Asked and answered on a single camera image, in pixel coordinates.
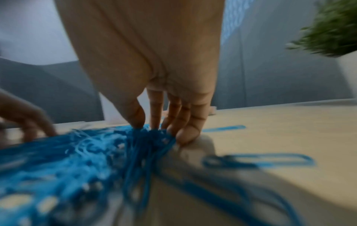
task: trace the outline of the white pot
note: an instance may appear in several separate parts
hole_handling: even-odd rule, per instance
[[[357,98],[357,51],[338,57],[337,62],[353,92],[353,96]]]

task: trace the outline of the hand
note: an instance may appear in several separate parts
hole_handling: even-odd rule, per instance
[[[15,97],[0,89],[0,117],[18,124],[23,132],[23,141],[37,137],[38,128],[47,136],[55,136],[56,131],[46,114],[39,107]],[[0,148],[7,146],[5,126],[0,125]]]
[[[145,114],[159,128],[163,92],[170,101],[162,128],[186,144],[199,136],[215,89],[224,1],[58,0],[57,9],[80,63],[136,128]]]

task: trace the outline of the green foliage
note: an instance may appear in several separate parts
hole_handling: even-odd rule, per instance
[[[304,49],[313,54],[339,57],[357,50],[357,0],[326,0],[316,3],[318,12],[303,36],[288,49]]]

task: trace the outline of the table surface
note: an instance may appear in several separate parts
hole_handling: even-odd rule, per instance
[[[106,127],[105,122],[87,123]],[[235,172],[285,197],[308,225],[357,225],[357,106],[351,101],[310,102],[217,111],[205,128],[244,125],[243,130],[203,133],[183,148],[232,153],[300,153],[317,165]],[[60,132],[83,123],[57,126]],[[18,132],[12,138],[18,138]]]

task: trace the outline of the potted plant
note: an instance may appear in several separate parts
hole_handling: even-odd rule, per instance
[[[335,57],[354,96],[357,97],[357,0],[317,3],[313,24],[302,28],[302,37],[288,49]]]

